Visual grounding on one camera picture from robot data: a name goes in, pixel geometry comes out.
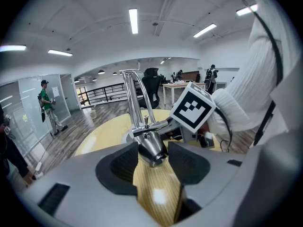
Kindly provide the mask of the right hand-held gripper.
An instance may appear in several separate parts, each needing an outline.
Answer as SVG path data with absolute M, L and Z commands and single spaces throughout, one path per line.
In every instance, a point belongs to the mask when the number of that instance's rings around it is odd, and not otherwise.
M 173 105 L 168 125 L 163 128 L 164 140 L 182 140 L 202 148 L 214 148 L 213 135 L 198 130 L 214 112 L 211 95 L 195 83 L 189 82 Z

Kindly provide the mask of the wooden top desk white legs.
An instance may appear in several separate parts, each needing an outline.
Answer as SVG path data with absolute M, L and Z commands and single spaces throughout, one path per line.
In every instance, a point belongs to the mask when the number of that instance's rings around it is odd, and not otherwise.
M 197 83 L 197 82 L 185 82 L 182 84 L 163 84 L 162 88 L 163 88 L 163 103 L 164 105 L 166 105 L 166 89 L 171 89 L 171 104 L 175 103 L 175 89 L 176 88 L 185 88 L 187 85 L 189 84 L 196 84 L 197 86 L 200 86 L 202 89 L 206 88 L 206 84 L 205 83 Z

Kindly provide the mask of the clutter of small packages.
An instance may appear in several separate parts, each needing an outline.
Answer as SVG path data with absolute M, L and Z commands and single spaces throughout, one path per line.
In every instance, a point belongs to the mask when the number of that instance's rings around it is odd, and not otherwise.
M 180 84 L 184 84 L 185 81 L 182 78 L 174 77 L 173 75 L 171 75 L 169 83 L 174 85 L 180 85 Z

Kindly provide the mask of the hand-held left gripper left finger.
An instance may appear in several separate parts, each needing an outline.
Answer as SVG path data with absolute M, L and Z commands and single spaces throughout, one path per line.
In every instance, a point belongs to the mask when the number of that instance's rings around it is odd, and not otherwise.
M 142 208 L 133 185 L 137 143 L 72 157 L 22 195 L 44 227 L 159 227 Z

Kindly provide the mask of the white ceiling tube light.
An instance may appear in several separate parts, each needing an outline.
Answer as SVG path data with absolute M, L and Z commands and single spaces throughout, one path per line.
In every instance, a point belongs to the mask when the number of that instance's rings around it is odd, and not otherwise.
M 202 36 L 203 34 L 209 32 L 210 30 L 216 28 L 217 25 L 212 23 L 209 26 L 207 26 L 206 28 L 202 29 L 201 31 L 197 32 L 196 34 L 193 35 L 194 38 L 198 38 L 200 36 Z
M 61 55 L 61 56 L 67 56 L 67 57 L 71 57 L 72 53 L 68 53 L 68 52 L 62 52 L 62 51 L 57 51 L 57 50 L 52 50 L 50 49 L 48 51 L 49 54 L 56 54 L 56 55 Z
M 243 16 L 251 12 L 256 12 L 258 10 L 258 5 L 254 4 L 249 7 L 245 7 L 236 11 L 237 16 Z
M 10 52 L 10 51 L 25 51 L 25 45 L 2 45 L 0 46 L 0 52 Z
M 131 24 L 132 33 L 133 34 L 138 34 L 137 9 L 129 9 L 129 17 L 130 17 L 130 24 Z

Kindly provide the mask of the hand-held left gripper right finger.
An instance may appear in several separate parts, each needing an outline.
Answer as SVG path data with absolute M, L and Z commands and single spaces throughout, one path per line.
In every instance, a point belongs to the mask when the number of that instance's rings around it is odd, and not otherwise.
M 168 161 L 179 180 L 180 194 L 174 223 L 210 204 L 241 166 L 243 154 L 224 153 L 185 143 L 168 143 Z

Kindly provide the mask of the person's right forearm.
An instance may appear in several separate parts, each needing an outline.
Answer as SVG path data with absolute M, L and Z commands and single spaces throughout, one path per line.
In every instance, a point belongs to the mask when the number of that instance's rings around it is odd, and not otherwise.
M 266 23 L 272 32 L 283 61 L 283 77 L 292 71 L 302 46 L 291 24 L 280 19 Z M 225 89 L 212 94 L 232 131 L 259 126 L 269 108 L 270 94 L 276 87 L 276 59 L 272 43 L 257 20 L 250 34 L 250 48 L 245 64 Z

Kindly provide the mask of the black office chair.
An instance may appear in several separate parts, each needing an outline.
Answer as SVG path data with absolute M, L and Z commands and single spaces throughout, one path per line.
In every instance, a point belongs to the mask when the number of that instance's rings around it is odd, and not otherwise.
M 158 75 L 158 68 L 147 68 L 144 72 L 142 82 L 147 91 L 147 95 L 150 100 L 152 109 L 157 108 L 160 103 L 160 98 L 158 96 L 158 90 L 160 86 L 160 76 Z

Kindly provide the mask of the person's white top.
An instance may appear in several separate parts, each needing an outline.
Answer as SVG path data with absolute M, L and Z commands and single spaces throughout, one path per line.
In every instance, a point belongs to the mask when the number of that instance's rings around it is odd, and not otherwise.
M 254 15 L 272 45 L 276 70 L 271 106 L 253 142 L 260 145 L 289 131 L 303 133 L 303 42 L 277 0 L 255 1 Z

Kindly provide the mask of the small white power strip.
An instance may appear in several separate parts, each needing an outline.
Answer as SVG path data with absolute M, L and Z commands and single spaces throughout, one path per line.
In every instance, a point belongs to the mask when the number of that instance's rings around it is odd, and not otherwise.
M 36 179 L 39 179 L 44 175 L 44 173 L 41 171 L 41 167 L 42 167 L 42 162 L 38 162 L 38 164 L 35 168 L 35 177 L 36 177 Z

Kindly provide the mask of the black metal railing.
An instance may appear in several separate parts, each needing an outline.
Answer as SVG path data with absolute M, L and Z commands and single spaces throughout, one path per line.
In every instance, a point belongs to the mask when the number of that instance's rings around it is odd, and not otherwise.
M 127 100 L 124 83 L 99 87 L 92 90 L 86 90 L 85 87 L 80 87 L 76 90 L 82 108 Z

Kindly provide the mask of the silver desk lamp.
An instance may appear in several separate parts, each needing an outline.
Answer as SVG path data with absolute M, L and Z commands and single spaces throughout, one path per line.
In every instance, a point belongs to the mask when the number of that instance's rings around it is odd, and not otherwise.
M 129 137 L 138 143 L 138 153 L 150 167 L 161 165 L 168 156 L 164 140 L 182 138 L 181 125 L 171 117 L 157 121 L 153 112 L 153 93 L 148 93 L 139 69 L 120 71 L 129 104 Z

